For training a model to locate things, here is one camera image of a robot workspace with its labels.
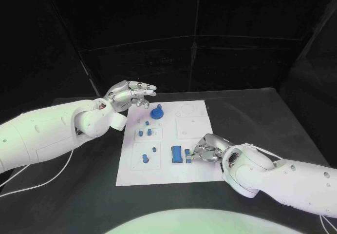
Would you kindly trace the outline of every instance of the black wall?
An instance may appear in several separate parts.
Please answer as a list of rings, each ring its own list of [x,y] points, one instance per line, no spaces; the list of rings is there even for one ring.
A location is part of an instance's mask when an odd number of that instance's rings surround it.
[[[291,68],[281,97],[327,161],[337,168],[337,11],[305,57]]]
[[[95,92],[50,1],[1,3],[0,123]],[[11,170],[0,174],[0,181]]]
[[[328,2],[53,0],[102,93],[124,78],[158,92],[278,86]]]

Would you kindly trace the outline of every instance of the table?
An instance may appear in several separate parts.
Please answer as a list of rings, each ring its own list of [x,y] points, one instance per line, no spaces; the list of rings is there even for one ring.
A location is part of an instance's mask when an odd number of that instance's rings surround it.
[[[57,98],[53,104],[80,99],[95,97]],[[328,166],[275,89],[160,93],[148,100],[204,100],[214,134],[285,159]],[[115,187],[122,136],[124,131],[109,129],[75,149],[65,171],[47,185],[0,198],[1,233],[102,234],[142,215],[181,208],[233,211],[299,232],[324,232],[317,215],[281,205],[263,192],[243,197],[224,182]],[[67,158],[69,153],[30,165],[1,193],[46,182]]]

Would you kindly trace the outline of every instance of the blue part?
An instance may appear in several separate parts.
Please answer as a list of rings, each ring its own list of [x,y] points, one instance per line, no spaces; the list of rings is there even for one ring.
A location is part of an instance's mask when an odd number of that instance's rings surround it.
[[[188,154],[190,154],[190,150],[187,149],[187,150],[184,150],[184,156],[187,156]]]
[[[157,108],[151,110],[150,115],[151,115],[152,119],[160,119],[163,117],[164,112],[161,110],[161,105],[160,104],[158,104]]]
[[[171,163],[181,163],[181,147],[178,145],[171,147]]]
[[[147,155],[142,155],[142,162],[144,162],[144,163],[148,163]]]

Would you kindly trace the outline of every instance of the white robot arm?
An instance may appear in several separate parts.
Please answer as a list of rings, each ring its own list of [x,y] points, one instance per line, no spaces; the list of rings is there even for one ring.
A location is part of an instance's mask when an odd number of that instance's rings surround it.
[[[233,145],[206,134],[187,159],[223,163],[223,180],[235,191],[253,198],[263,191],[281,204],[337,218],[337,170],[281,159],[271,161],[253,145]]]
[[[103,98],[30,111],[0,125],[0,173],[60,156],[109,127],[121,131],[126,117],[118,112],[132,103],[148,108],[144,96],[154,96],[154,90],[152,85],[124,80]]]

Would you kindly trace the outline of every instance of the white board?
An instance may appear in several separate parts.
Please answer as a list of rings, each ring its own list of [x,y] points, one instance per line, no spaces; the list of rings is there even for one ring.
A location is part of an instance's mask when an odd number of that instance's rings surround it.
[[[161,104],[164,116],[152,119],[150,112]],[[151,103],[148,109],[128,109],[116,186],[222,181],[217,163],[200,159],[186,163],[184,149],[194,149],[206,133],[213,133],[204,101]],[[171,146],[181,146],[183,163],[171,163]]]

